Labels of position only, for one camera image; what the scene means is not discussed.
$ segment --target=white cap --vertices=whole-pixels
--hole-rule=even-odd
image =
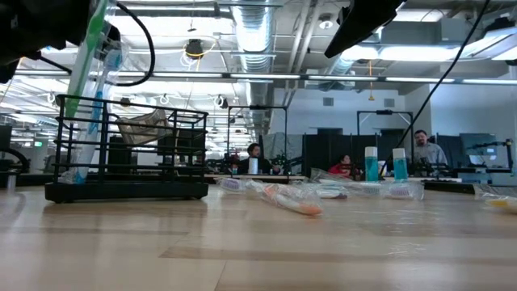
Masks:
[[[364,148],[364,156],[365,157],[375,157],[377,158],[377,148],[375,146],[367,146]]]
[[[406,150],[393,149],[393,158],[406,158]]]

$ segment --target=blue bottle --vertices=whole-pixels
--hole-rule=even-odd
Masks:
[[[393,168],[395,168],[395,180],[407,180],[407,161],[404,149],[393,149]]]
[[[364,149],[364,164],[366,166],[366,180],[376,182],[379,180],[379,166],[377,162],[377,148],[367,146]]]

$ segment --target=wooden table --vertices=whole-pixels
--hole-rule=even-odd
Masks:
[[[70,205],[17,190],[0,192],[2,291],[517,289],[517,216],[472,195],[324,200],[307,218],[215,185]]]

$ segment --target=black jacket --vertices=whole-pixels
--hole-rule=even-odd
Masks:
[[[250,159],[247,158],[247,159],[239,162],[238,173],[240,175],[248,174],[249,168],[250,168]],[[272,168],[273,168],[273,166],[271,165],[271,163],[268,160],[266,160],[265,158],[258,158],[258,173],[259,174],[262,173],[264,175],[269,175],[269,172]]]

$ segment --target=red shirt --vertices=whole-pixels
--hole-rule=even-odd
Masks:
[[[343,164],[339,163],[335,166],[332,166],[329,169],[329,173],[334,174],[334,175],[340,175],[345,178],[350,178],[351,165],[343,165]]]

